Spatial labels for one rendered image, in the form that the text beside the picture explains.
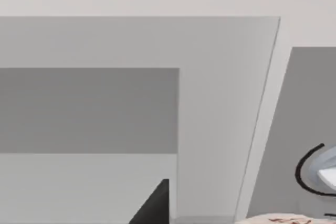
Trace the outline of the pink patterned round object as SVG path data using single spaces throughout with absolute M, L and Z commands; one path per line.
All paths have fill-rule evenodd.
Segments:
M 264 214 L 249 217 L 234 224 L 336 224 L 336 220 L 327 218 L 313 218 L 296 214 Z

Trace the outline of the black rimmed glass cup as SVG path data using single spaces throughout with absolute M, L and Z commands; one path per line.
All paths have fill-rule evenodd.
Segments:
M 308 150 L 306 154 L 304 154 L 295 168 L 295 180 L 302 189 L 311 194 L 336 198 L 336 146 L 322 152 L 311 162 L 308 168 L 309 179 L 316 185 L 323 183 L 326 187 L 330 188 L 333 193 L 318 191 L 306 184 L 301 177 L 301 171 L 305 162 L 314 153 L 318 152 L 324 147 L 324 143 L 318 144 L 317 146 Z

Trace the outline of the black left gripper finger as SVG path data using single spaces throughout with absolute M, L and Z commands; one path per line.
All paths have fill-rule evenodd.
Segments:
M 128 224 L 170 224 L 170 181 L 160 181 Z

